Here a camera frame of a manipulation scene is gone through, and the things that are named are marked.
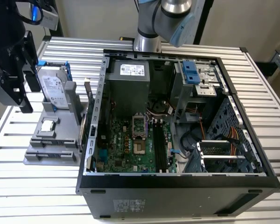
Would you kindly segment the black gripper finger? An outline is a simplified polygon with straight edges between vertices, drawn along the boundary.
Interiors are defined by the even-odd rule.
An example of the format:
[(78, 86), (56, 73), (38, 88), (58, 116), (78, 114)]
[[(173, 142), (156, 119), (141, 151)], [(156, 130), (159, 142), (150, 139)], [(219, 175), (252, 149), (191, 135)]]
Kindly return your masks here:
[(32, 92), (40, 92), (41, 87), (39, 85), (36, 66), (38, 65), (38, 57), (35, 49), (34, 39), (31, 31), (26, 31), (23, 38), (23, 56), (26, 63), (23, 67), (23, 73), (25, 79)]
[(26, 60), (20, 56), (7, 52), (0, 55), (0, 102), (18, 106), (22, 113), (32, 113), (24, 86), (26, 68)]

